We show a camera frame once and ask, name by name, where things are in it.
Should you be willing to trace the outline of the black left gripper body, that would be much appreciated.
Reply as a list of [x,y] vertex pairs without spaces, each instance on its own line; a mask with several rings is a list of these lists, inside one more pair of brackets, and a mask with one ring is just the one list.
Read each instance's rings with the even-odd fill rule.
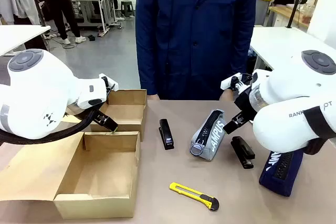
[[95,116],[93,118],[93,121],[99,125],[105,125],[106,121],[107,121],[108,117],[102,113],[101,111],[97,111],[95,113]]

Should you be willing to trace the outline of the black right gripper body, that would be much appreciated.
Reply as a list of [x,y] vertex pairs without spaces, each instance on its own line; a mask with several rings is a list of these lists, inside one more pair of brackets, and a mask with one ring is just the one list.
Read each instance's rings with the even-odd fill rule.
[[236,116],[238,124],[245,124],[248,121],[253,121],[257,114],[249,101],[250,92],[251,87],[246,88],[234,101],[234,103],[240,109],[240,113]]

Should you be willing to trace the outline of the person left hand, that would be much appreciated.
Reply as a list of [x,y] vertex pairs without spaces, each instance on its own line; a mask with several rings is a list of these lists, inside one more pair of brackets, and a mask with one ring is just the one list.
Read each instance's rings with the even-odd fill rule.
[[234,93],[231,89],[226,89],[220,96],[220,101],[233,101],[234,100]]

